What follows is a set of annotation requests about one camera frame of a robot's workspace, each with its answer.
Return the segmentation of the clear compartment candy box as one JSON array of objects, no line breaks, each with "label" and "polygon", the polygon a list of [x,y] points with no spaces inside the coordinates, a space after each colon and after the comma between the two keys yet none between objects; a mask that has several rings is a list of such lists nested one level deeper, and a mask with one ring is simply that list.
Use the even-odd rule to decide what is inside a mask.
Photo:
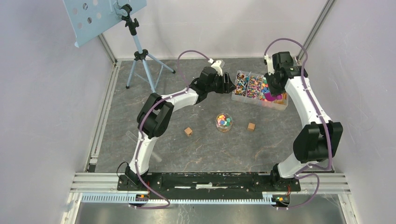
[{"label": "clear compartment candy box", "polygon": [[264,97],[264,92],[269,85],[263,75],[246,71],[237,71],[234,82],[236,89],[232,92],[231,100],[284,111],[289,104],[289,97],[284,100],[269,102]]}]

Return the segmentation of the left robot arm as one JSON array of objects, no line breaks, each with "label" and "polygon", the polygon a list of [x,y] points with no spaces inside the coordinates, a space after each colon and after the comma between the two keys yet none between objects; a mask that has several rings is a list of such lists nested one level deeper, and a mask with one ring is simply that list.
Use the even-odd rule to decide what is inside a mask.
[{"label": "left robot arm", "polygon": [[147,184],[146,174],[154,145],[169,126],[173,112],[190,105],[196,105],[207,98],[210,92],[228,94],[236,89],[229,74],[220,73],[213,67],[204,67],[199,77],[181,91],[159,95],[152,93],[137,116],[138,141],[125,175],[135,190]]}]

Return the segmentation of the plain wooden cube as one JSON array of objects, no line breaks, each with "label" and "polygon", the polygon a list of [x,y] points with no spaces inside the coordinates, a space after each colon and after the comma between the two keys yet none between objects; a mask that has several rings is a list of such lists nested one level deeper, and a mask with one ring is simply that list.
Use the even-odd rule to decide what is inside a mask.
[{"label": "plain wooden cube", "polygon": [[247,130],[254,131],[255,130],[255,124],[254,123],[249,123],[248,126],[247,126]]}]

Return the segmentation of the wooden letter cube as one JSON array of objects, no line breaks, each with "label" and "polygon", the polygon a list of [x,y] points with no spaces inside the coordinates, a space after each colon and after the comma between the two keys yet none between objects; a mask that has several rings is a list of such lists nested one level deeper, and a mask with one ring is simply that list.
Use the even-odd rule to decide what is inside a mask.
[{"label": "wooden letter cube", "polygon": [[188,127],[188,128],[186,128],[186,129],[184,130],[184,133],[185,133],[187,136],[191,136],[192,133],[193,133],[193,130],[192,130],[190,127]]}]

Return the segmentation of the magenta plastic scoop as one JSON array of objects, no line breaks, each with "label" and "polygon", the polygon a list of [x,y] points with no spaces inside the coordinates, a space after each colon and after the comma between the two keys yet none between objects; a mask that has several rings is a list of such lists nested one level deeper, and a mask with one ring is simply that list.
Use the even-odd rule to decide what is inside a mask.
[{"label": "magenta plastic scoop", "polygon": [[268,88],[264,92],[263,97],[269,102],[274,102],[274,101],[284,100],[285,98],[287,98],[287,93],[284,92],[284,93],[281,93],[281,94],[275,96],[275,95],[272,95],[270,89]]}]

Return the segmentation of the clear glass jar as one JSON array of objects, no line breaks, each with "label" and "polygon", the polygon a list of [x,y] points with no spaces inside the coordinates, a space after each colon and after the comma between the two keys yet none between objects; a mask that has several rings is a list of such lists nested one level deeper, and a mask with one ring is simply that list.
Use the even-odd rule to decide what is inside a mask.
[{"label": "clear glass jar", "polygon": [[219,114],[215,121],[217,130],[222,133],[230,131],[233,125],[233,119],[228,113]]}]

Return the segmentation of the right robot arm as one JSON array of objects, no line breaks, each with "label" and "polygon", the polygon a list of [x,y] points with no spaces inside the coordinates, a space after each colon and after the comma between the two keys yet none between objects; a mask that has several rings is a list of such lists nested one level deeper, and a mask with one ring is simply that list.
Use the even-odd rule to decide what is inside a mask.
[{"label": "right robot arm", "polygon": [[330,170],[343,126],[325,113],[317,100],[303,65],[295,65],[288,51],[264,55],[265,79],[273,98],[287,93],[297,109],[302,130],[293,141],[293,152],[271,170],[270,185],[284,189],[309,168]]}]

